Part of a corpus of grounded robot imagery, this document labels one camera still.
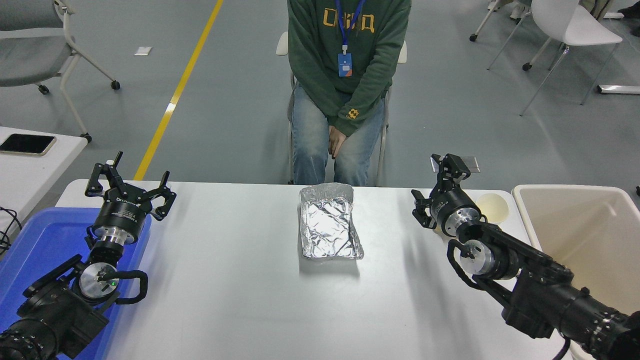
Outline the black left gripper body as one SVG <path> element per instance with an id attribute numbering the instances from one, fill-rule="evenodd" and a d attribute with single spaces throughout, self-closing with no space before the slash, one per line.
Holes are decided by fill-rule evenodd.
<path id="1" fill-rule="evenodd" d="M 102 235 L 108 228 L 119 228 L 130 235 L 141 234 L 146 216 L 151 212 L 149 199 L 127 199 L 118 194 L 103 194 L 103 205 L 93 224 L 93 234 Z"/>

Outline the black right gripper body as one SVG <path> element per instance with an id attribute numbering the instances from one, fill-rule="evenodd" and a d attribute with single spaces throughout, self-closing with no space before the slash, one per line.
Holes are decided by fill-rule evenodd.
<path id="1" fill-rule="evenodd" d="M 451 190 L 433 189 L 430 216 L 441 229 L 457 229 L 460 224 L 479 222 L 479 208 L 460 187 Z"/>

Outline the person's left hand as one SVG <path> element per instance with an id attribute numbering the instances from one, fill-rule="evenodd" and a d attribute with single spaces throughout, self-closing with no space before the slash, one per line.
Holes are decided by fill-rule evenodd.
<path id="1" fill-rule="evenodd" d="M 327 152 L 330 154 L 331 159 L 335 160 L 348 137 L 333 125 L 328 127 L 328 136 Z"/>

